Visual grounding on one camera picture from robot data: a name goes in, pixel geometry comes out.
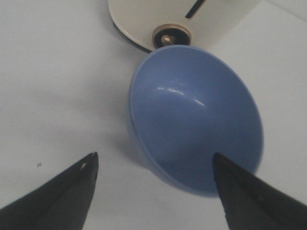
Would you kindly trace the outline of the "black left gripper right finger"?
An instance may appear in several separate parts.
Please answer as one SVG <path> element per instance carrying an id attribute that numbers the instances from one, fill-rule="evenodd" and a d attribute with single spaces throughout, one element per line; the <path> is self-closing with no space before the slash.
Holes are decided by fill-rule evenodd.
<path id="1" fill-rule="evenodd" d="M 213 174 L 231 230 L 305 230 L 307 206 L 265 183 L 224 155 Z"/>

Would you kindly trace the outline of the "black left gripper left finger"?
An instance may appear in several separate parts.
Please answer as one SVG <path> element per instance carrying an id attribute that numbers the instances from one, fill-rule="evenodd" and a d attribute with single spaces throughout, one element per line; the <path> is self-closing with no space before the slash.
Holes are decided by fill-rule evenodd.
<path id="1" fill-rule="evenodd" d="M 96 152 L 0 210 L 2 230 L 81 230 L 94 196 Z"/>

